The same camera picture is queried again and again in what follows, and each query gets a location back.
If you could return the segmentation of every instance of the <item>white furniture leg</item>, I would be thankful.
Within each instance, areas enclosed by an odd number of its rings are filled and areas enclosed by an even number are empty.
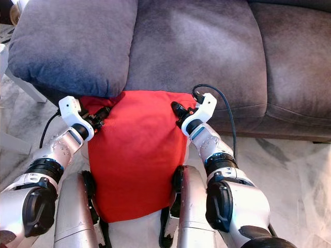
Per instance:
[[[35,87],[32,86],[32,84],[15,77],[11,71],[7,68],[5,71],[5,74],[14,81],[18,86],[20,86],[29,96],[31,96],[35,101],[37,102],[46,102],[47,98],[41,94],[39,91],[36,90]]]
[[[19,138],[15,138],[5,132],[0,132],[0,146],[2,148],[26,155],[28,155],[31,150],[31,144]]]

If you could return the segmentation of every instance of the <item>red pillow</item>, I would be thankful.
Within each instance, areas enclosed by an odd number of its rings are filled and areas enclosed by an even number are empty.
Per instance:
[[[184,161],[187,138],[171,102],[194,107],[192,96],[165,91],[124,91],[115,99],[83,97],[90,113],[113,106],[88,143],[96,202],[107,222],[140,218],[169,205],[171,178]]]

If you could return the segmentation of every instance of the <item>red fabric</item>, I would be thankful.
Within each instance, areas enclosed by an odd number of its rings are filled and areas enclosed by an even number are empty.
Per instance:
[[[171,178],[184,161],[186,137],[171,102],[194,107],[189,94],[124,91],[115,99],[83,97],[90,113],[114,106],[88,143],[96,201],[107,222],[130,220],[169,205]]]

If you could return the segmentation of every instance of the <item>sofa seat cushion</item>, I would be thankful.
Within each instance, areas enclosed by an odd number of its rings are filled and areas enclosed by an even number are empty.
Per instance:
[[[201,83],[223,91],[246,129],[245,118],[254,126],[264,116],[265,57],[247,2],[139,1],[125,89],[191,93]],[[228,121],[219,97],[216,109]]]
[[[267,115],[311,127],[331,127],[331,13],[250,4],[267,62]]]
[[[33,0],[11,38],[9,69],[32,84],[74,95],[123,90],[138,0]]]

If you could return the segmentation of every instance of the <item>robotic arm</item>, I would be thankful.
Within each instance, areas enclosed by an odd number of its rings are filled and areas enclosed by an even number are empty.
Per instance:
[[[177,102],[172,103],[172,109],[179,118],[177,125],[197,148],[207,173],[208,223],[220,232],[228,247],[295,248],[275,235],[266,196],[238,168],[232,149],[206,123],[216,99],[209,93],[195,92],[194,96],[198,101],[195,109],[186,110]]]
[[[27,171],[0,193],[1,248],[30,247],[49,230],[64,170],[84,141],[100,130],[110,112],[104,107],[90,115],[82,111],[74,97],[60,100],[59,106],[69,128],[38,150]]]

